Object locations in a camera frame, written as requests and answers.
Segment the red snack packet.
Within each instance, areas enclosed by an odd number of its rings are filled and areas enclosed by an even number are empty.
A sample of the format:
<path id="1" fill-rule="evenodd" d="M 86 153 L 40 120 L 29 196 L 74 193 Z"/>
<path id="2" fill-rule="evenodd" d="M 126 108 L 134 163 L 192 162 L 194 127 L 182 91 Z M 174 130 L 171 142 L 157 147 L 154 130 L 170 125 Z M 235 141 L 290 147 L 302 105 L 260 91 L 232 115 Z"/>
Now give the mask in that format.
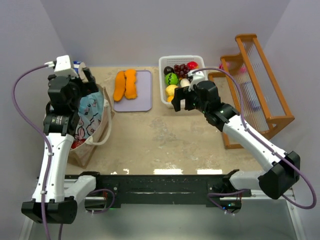
<path id="1" fill-rule="evenodd" d="M 81 146 L 86 139 L 75 139 L 71 145 L 71 149 L 76 149 L 77 147 Z"/>

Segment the brown paper grocery bag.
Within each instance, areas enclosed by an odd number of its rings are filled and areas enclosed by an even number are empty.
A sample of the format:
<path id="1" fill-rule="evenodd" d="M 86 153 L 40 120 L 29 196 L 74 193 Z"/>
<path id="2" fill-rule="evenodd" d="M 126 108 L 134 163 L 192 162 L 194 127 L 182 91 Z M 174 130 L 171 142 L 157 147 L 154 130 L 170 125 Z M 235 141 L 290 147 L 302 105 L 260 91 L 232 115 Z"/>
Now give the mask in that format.
<path id="1" fill-rule="evenodd" d="M 110 104 L 110 98 L 104 87 L 100 86 L 99 84 L 97 86 L 99 88 L 99 92 L 102 92 L 104 97 L 100 125 L 93 135 L 88 137 L 81 146 L 75 149 L 71 149 L 70 147 L 67 157 L 67 162 L 69 164 L 80 168 L 86 168 L 95 151 L 95 148 L 105 144 L 111 133 L 110 127 L 112 127 L 112 118 L 114 116 L 114 112 Z"/>

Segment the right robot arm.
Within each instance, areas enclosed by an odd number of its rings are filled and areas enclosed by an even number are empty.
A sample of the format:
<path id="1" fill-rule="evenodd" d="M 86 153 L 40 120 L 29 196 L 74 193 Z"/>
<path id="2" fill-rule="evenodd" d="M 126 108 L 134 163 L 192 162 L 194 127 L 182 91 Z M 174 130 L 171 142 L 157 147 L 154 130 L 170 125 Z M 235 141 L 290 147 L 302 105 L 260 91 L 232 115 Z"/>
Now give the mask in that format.
<path id="1" fill-rule="evenodd" d="M 221 102 L 218 88 L 208 80 L 200 81 L 193 90 L 180 87 L 174 90 L 171 101 L 176 112 L 198 110 L 207 122 L 222 133 L 231 136 L 249 151 L 262 167 L 261 171 L 235 170 L 228 176 L 228 185 L 235 190 L 261 190 L 271 199 L 277 200 L 300 178 L 300 156 L 273 145 L 252 126 L 230 104 Z"/>

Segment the blue plastic bag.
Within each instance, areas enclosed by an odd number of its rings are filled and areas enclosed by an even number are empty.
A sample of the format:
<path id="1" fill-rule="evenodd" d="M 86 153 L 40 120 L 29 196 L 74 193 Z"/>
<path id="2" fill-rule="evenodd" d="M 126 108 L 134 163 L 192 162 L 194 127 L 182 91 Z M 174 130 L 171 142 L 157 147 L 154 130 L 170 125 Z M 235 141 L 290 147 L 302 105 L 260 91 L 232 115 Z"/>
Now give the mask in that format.
<path id="1" fill-rule="evenodd" d="M 86 140 L 99 127 L 104 110 L 104 95 L 101 91 L 91 93 L 80 100 L 79 121 L 75 131 L 75 140 Z"/>

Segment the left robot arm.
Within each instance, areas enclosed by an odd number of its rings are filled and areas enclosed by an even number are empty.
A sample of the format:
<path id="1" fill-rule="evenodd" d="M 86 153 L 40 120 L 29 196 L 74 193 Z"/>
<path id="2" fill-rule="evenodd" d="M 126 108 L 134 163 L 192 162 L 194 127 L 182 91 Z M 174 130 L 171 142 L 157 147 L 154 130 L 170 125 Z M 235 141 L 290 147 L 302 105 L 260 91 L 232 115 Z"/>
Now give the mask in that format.
<path id="1" fill-rule="evenodd" d="M 22 203 L 21 212 L 36 223 L 71 224 L 80 202 L 79 191 L 66 194 L 64 181 L 69 152 L 80 120 L 80 100 L 98 92 L 90 69 L 83 69 L 87 78 L 48 76 L 48 96 L 43 120 L 44 154 L 38 185 L 30 201 Z"/>

